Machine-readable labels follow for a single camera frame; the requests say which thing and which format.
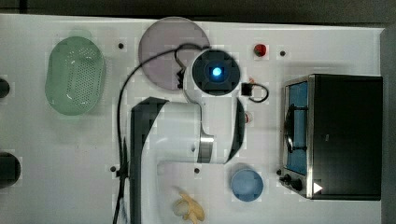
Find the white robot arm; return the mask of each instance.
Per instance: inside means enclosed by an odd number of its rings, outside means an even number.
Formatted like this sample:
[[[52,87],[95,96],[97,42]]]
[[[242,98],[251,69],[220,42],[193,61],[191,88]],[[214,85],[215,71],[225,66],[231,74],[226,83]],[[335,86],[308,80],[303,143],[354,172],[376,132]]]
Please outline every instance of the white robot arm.
[[[187,68],[187,104],[148,98],[131,113],[132,223],[158,224],[157,164],[225,163],[241,147],[245,112],[237,96],[241,74],[228,53],[202,51]]]

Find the oven knob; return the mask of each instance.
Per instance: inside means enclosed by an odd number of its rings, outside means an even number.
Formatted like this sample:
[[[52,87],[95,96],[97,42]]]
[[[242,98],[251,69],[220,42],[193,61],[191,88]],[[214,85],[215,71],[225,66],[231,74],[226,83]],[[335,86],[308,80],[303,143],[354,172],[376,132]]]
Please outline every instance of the oven knob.
[[[285,183],[285,185],[289,185],[291,181],[291,176],[290,175],[284,175],[283,177],[279,178],[280,181]]]
[[[303,189],[303,183],[301,182],[300,179],[291,180],[290,184],[291,184],[291,187],[297,191],[300,191]]]

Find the oven door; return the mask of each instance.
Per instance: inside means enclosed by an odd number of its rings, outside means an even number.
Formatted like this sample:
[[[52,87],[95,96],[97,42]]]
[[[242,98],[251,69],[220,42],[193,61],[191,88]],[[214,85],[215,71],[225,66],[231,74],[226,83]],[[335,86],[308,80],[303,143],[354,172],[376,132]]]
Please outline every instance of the oven door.
[[[308,112],[308,82],[292,84],[285,89],[284,166],[306,175],[306,131]]]

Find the blue light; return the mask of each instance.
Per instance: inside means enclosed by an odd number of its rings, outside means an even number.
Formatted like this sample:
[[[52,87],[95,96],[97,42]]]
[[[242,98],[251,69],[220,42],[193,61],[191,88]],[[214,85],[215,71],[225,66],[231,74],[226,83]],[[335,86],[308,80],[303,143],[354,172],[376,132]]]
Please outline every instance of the blue light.
[[[221,68],[219,67],[214,68],[212,74],[213,76],[218,77],[219,75],[221,75]]]

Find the oven window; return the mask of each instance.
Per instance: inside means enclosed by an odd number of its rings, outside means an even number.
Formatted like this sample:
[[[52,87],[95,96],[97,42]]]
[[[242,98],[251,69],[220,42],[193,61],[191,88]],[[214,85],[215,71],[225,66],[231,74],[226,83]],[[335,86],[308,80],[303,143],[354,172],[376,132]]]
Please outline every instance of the oven window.
[[[308,106],[308,84],[302,82],[289,86],[289,106]],[[301,175],[306,175],[306,113],[307,110],[294,111],[293,151],[288,152],[286,167]]]

